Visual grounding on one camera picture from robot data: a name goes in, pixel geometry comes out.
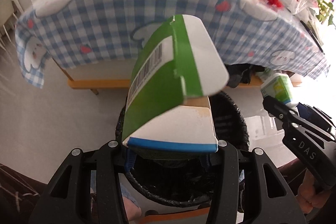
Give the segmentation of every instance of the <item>tablecloth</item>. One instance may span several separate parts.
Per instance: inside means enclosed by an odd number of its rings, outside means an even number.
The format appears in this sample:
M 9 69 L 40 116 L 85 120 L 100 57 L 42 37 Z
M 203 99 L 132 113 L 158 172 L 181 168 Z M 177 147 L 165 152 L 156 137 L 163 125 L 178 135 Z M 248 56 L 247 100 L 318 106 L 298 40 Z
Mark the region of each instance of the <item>tablecloth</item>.
M 300 23 L 259 0 L 38 0 L 17 23 L 22 75 L 41 88 L 50 57 L 63 69 L 137 58 L 154 30 L 176 14 L 202 20 L 225 64 L 313 79 L 328 73 L 328 61 Z

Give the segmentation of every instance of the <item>tiled floor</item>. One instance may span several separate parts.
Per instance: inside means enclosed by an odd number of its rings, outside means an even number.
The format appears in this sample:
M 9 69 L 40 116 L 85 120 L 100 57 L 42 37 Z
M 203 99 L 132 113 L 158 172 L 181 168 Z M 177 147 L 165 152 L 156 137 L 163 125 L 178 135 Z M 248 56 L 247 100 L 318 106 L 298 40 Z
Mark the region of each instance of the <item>tiled floor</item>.
M 60 69 L 49 61 L 43 89 L 21 77 L 16 52 L 7 45 L 0 50 L 0 162 L 24 175 L 47 183 L 67 154 L 75 147 L 85 151 L 99 148 L 114 138 L 115 125 L 124 105 L 126 90 L 72 90 Z M 333 67 L 328 85 L 308 82 L 297 88 L 302 102 L 312 102 L 325 111 L 334 110 Z M 263 109 L 259 88 L 227 89 L 246 119 L 251 149 L 263 148 L 276 166 L 294 158 L 282 144 L 273 118 Z M 161 206 L 135 191 L 121 176 L 122 183 L 138 200 L 143 212 L 160 213 L 184 209 Z

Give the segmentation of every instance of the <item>open cardboard box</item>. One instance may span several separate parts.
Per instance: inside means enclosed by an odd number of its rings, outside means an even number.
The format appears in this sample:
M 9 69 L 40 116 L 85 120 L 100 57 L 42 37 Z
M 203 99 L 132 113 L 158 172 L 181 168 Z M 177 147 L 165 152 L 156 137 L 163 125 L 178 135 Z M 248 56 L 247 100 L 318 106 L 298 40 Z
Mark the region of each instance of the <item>open cardboard box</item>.
M 152 159 L 216 152 L 208 96 L 222 90 L 228 79 L 202 21 L 190 15 L 168 19 L 134 66 L 123 144 Z

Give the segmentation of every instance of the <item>screw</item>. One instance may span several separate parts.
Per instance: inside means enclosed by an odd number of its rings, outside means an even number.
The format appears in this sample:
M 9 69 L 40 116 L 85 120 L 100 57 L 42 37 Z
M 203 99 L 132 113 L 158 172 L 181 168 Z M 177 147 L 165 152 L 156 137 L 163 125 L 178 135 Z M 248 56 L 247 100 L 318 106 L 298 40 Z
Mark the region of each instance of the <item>screw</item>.
M 262 155 L 264 153 L 264 151 L 261 148 L 256 148 L 254 150 L 254 153 L 256 153 L 257 155 Z
M 113 148 L 113 147 L 117 147 L 118 146 L 118 142 L 117 141 L 110 141 L 109 142 L 109 147 Z
M 221 146 L 221 147 L 224 147 L 224 146 L 227 146 L 227 142 L 224 141 L 224 140 L 219 140 L 218 145 Z
M 78 148 L 72 150 L 72 152 L 71 152 L 71 154 L 72 154 L 73 156 L 78 156 L 80 153 L 81 153 L 81 151 L 80 151 Z

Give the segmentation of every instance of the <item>trash can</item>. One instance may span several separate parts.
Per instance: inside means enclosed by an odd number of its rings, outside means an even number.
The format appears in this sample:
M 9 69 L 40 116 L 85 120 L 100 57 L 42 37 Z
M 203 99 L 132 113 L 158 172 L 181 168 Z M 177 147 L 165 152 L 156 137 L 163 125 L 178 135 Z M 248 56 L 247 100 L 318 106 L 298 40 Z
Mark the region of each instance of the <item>trash can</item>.
M 249 149 L 244 118 L 233 100 L 224 92 L 209 97 L 217 138 L 237 149 Z M 121 138 L 125 107 L 115 131 Z M 137 156 L 126 173 L 130 184 L 146 198 L 166 206 L 192 207 L 211 201 L 217 173 L 207 172 L 199 158 L 192 160 L 149 160 Z

